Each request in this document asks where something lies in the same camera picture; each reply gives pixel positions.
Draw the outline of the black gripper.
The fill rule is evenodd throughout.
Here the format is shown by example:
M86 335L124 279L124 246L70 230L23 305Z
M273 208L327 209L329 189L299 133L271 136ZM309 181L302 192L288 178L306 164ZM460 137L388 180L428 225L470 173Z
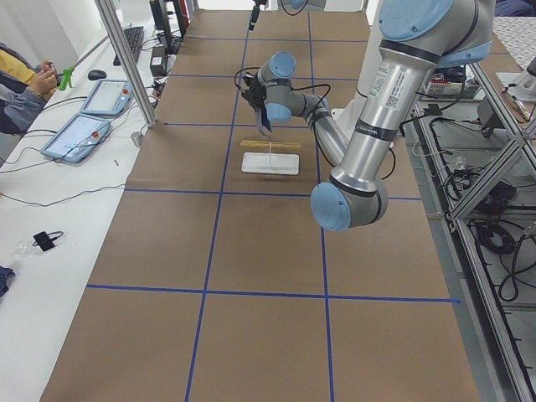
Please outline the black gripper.
M265 86L250 72L243 75L246 88L241 91L242 97L254 110L261 110L265 107L266 91Z
M250 21L248 25L249 31L253 31L255 29L255 25L258 21L260 11L266 10L267 3L267 0L253 0L253 8L250 14Z

